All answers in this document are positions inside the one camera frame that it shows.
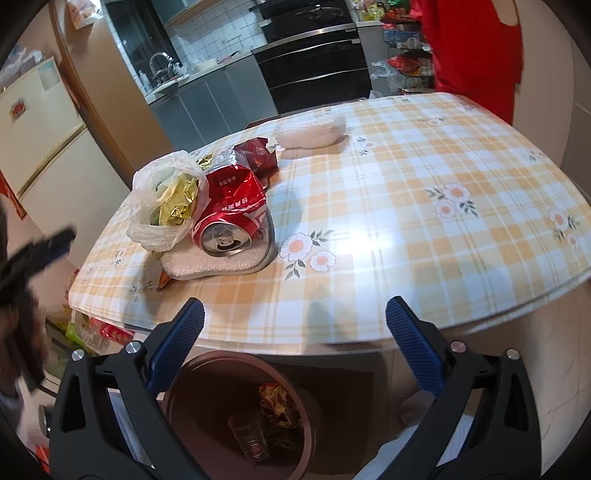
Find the left hand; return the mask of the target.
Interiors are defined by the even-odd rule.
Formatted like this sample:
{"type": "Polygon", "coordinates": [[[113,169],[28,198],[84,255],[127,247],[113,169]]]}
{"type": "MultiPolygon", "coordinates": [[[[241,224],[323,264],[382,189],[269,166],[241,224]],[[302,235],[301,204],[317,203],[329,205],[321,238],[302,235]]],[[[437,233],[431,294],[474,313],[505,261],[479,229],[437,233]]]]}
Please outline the left hand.
{"type": "Polygon", "coordinates": [[[47,359],[44,340],[45,314],[36,295],[26,290],[16,303],[1,309],[1,393],[17,397],[17,380],[25,375],[29,389],[44,379],[47,359]]]}

